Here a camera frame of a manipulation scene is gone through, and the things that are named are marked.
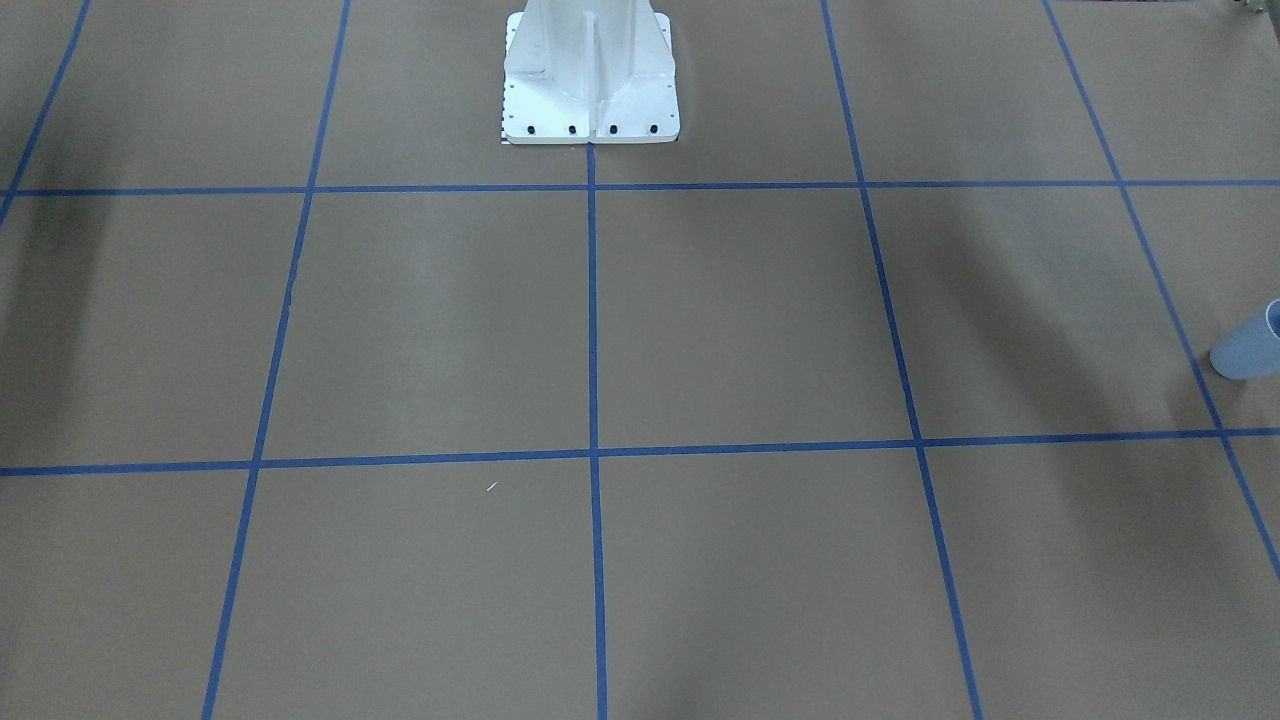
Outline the white pedestal column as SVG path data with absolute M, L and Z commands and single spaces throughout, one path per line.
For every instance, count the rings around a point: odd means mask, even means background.
M 681 135 L 672 24 L 649 1 L 527 1 L 504 32 L 500 140 L 672 143 Z

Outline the blue cup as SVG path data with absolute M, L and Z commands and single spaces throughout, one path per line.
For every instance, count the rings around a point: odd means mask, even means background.
M 1229 380 L 1279 373 L 1279 299 L 1248 316 L 1210 350 L 1210 365 Z

